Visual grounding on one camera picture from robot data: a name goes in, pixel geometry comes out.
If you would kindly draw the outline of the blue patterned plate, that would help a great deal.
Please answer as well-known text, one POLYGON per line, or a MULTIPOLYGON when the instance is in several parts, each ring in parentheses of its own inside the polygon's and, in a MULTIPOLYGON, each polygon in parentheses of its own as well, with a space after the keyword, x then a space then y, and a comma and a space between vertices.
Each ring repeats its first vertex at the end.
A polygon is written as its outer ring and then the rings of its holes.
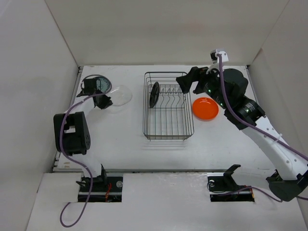
POLYGON ((96 78, 96 90, 101 93, 107 94, 112 89, 111 81, 105 76, 97 76, 96 78))

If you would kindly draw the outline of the clear glass plate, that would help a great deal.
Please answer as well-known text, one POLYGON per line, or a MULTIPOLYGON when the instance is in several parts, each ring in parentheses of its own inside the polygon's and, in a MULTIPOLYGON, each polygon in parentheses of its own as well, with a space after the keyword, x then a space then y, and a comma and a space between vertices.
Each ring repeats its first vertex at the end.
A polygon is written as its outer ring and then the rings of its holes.
POLYGON ((108 93, 113 106, 123 106, 131 101, 132 91, 125 85, 118 85, 108 93))

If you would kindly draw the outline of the black plate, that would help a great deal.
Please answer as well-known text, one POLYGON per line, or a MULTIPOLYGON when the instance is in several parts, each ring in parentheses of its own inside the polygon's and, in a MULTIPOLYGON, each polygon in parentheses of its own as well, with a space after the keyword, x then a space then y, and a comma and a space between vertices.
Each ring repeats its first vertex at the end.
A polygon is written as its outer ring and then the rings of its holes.
POLYGON ((150 99, 149 99, 150 108, 154 108, 155 105, 157 104, 159 94, 160 94, 160 85, 158 82, 155 82, 150 93, 150 99))

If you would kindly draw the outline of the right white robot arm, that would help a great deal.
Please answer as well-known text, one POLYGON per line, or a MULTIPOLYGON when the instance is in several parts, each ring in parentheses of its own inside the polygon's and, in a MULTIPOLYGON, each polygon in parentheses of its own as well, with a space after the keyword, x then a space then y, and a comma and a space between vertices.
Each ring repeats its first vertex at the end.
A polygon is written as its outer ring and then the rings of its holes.
POLYGON ((176 81, 183 93, 188 93, 196 82, 193 93, 206 93, 224 109, 224 116, 262 150, 276 168, 266 178, 276 197, 286 202, 298 197, 308 186, 307 157, 292 149, 273 128, 264 110, 245 96, 248 80, 242 72, 227 68, 223 78, 220 74, 217 69, 195 66, 176 81))

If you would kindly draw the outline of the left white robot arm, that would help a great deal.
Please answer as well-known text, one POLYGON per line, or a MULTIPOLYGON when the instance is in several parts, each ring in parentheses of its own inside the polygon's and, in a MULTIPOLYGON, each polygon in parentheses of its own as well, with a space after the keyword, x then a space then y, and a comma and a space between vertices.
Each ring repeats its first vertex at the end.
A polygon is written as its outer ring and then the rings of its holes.
POLYGON ((111 81, 102 75, 89 75, 82 80, 76 102, 66 112, 53 117, 55 145, 58 152, 82 167, 82 187, 102 191, 107 187, 107 176, 102 166, 90 155, 91 137, 86 116, 95 108, 106 109, 113 104, 107 94, 111 81))

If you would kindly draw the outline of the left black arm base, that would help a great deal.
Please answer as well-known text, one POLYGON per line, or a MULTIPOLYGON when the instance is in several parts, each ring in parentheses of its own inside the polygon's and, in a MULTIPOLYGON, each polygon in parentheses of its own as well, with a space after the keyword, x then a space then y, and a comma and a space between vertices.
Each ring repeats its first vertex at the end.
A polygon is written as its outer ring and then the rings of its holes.
MULTIPOLYGON (((90 189, 90 178, 84 176, 76 181, 79 185, 78 202, 85 202, 90 189)), ((107 174, 93 179, 89 203, 120 203, 122 202, 123 174, 107 174)))

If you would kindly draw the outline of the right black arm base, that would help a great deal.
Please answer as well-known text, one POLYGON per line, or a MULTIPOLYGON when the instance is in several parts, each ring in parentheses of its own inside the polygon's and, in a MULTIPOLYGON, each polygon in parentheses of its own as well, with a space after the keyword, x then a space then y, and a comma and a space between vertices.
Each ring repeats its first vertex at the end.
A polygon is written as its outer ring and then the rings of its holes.
POLYGON ((235 164, 224 172, 207 174, 207 189, 210 193, 210 202, 254 202, 252 189, 246 185, 238 185, 232 174, 241 165, 235 164))

